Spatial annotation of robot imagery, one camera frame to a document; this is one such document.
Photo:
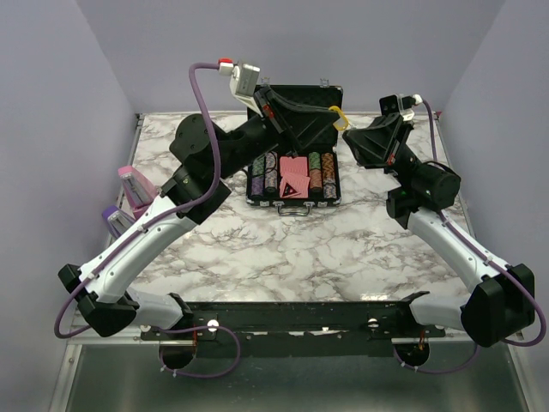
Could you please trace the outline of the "pink playing card deck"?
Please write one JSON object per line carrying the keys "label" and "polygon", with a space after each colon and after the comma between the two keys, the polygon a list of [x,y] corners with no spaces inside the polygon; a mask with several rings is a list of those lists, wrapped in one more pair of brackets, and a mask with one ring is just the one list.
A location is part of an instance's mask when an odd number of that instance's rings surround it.
{"label": "pink playing card deck", "polygon": [[282,156],[279,160],[279,169],[281,177],[284,177],[289,173],[308,177],[308,158],[305,156]]}

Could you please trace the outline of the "purple poker chip stack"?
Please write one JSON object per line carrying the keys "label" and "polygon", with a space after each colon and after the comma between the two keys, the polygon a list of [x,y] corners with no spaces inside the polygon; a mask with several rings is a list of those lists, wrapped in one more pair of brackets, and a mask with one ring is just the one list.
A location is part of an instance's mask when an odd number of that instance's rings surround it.
{"label": "purple poker chip stack", "polygon": [[253,177],[250,185],[250,195],[253,198],[262,197],[263,191],[264,191],[264,177],[262,175]]}

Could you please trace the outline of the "yellow key tag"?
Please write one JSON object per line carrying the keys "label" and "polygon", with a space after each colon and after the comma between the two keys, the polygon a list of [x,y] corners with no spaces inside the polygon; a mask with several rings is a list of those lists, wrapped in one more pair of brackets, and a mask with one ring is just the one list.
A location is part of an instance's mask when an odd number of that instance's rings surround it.
{"label": "yellow key tag", "polygon": [[338,119],[333,123],[334,128],[338,131],[346,130],[350,123],[345,113],[338,106],[331,106],[329,110],[335,112],[338,116]]}

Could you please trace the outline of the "grey poker chip stack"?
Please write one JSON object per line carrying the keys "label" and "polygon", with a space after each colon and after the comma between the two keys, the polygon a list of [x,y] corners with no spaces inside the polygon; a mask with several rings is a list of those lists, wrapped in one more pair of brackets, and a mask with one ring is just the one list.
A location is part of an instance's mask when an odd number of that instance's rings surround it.
{"label": "grey poker chip stack", "polygon": [[267,193],[274,193],[277,185],[277,154],[269,152],[265,157],[264,189]]}

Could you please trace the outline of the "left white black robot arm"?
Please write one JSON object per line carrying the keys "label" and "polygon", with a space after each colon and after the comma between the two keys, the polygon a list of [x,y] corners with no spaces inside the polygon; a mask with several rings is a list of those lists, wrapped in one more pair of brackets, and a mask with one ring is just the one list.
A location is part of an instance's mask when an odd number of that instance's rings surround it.
{"label": "left white black robot arm", "polygon": [[[335,134],[335,108],[342,96],[338,87],[256,87],[259,113],[252,112],[233,130],[214,127],[221,178],[269,152],[302,152]],[[191,311],[177,294],[137,293],[130,285],[169,245],[215,213],[231,191],[219,183],[208,199],[200,199],[214,178],[212,147],[201,113],[181,121],[169,150],[180,165],[145,213],[97,257],[82,266],[67,264],[58,272],[88,328],[102,337],[130,325],[158,326],[172,339],[189,332]]]}

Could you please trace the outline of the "pink metronome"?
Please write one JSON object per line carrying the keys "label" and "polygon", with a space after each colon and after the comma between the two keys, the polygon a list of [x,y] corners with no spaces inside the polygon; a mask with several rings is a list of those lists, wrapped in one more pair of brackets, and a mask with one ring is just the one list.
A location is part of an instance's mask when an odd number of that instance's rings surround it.
{"label": "pink metronome", "polygon": [[132,215],[138,219],[147,211],[157,196],[156,187],[133,166],[120,167],[118,176],[121,179],[124,195]]}

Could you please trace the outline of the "black poker chip case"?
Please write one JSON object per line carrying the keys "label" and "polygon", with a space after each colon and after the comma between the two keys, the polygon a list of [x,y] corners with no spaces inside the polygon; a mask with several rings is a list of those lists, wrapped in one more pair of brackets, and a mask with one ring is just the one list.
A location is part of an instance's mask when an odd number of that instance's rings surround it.
{"label": "black poker chip case", "polygon": [[300,152],[286,154],[275,148],[254,160],[245,169],[246,202],[275,208],[279,215],[308,215],[314,208],[338,206],[338,136],[331,126]]}

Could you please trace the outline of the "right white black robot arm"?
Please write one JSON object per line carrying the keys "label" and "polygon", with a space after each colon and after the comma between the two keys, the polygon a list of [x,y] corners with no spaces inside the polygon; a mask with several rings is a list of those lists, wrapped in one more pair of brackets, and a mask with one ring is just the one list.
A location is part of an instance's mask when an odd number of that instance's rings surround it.
{"label": "right white black robot arm", "polygon": [[534,274],[525,264],[511,265],[489,252],[445,214],[461,179],[437,160],[421,161],[407,145],[412,130],[412,120],[394,112],[342,137],[360,166],[395,177],[399,185],[387,195],[388,215],[430,246],[459,276],[468,296],[422,294],[395,314],[395,327],[404,336],[426,325],[463,330],[484,348],[507,342],[539,318]]}

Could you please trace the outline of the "purple metronome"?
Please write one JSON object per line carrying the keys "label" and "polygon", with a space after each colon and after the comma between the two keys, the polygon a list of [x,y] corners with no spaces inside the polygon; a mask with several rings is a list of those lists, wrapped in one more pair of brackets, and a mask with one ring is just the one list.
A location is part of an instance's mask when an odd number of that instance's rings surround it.
{"label": "purple metronome", "polygon": [[107,207],[101,215],[109,233],[115,239],[124,234],[135,222],[132,216],[115,205]]}

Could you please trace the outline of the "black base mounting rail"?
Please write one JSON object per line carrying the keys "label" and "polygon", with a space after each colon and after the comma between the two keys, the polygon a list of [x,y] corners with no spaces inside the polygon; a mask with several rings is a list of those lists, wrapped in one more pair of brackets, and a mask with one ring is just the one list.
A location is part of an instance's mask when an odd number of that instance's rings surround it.
{"label": "black base mounting rail", "polygon": [[413,319],[407,301],[191,302],[180,332],[153,327],[145,342],[199,357],[390,356],[394,342],[443,337]]}

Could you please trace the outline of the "black triangle dealer button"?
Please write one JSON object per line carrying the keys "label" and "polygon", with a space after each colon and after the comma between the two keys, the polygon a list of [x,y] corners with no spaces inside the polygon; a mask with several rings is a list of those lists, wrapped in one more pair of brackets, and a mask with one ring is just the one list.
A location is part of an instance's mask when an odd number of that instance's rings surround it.
{"label": "black triangle dealer button", "polygon": [[281,186],[281,198],[295,197],[298,194],[299,192],[288,183]]}

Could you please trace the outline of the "orange poker chip stack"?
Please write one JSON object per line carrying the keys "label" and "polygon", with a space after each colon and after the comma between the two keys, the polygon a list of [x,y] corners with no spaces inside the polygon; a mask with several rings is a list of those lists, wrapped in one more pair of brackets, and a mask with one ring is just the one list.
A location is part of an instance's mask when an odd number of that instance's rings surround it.
{"label": "orange poker chip stack", "polygon": [[335,163],[331,153],[324,153],[322,159],[323,181],[335,182]]}

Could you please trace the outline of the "green poker chip stack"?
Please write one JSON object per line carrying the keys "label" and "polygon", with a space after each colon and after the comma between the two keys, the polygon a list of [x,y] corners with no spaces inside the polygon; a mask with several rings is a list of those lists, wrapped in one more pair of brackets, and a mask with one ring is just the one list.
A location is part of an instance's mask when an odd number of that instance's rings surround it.
{"label": "green poker chip stack", "polygon": [[265,156],[256,158],[251,165],[251,176],[253,178],[261,177],[265,174]]}

